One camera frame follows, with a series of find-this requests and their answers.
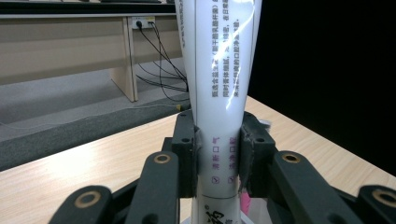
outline white tube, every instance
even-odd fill
[[[194,124],[200,129],[192,223],[241,223],[239,131],[262,1],[176,0]]]

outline wooden table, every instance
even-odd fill
[[[360,186],[396,189],[396,177],[362,160],[260,102],[247,98],[246,111],[272,121],[279,150],[306,156],[334,187],[357,195]],[[176,115],[74,147],[0,173],[0,223],[48,223],[65,198],[88,185],[112,191],[137,179],[146,157],[171,137]],[[190,216],[191,200],[181,200],[180,220]]]

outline power strip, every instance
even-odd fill
[[[137,22],[142,22],[142,29],[152,28],[149,22],[155,22],[155,17],[132,17],[132,29],[138,30]]]

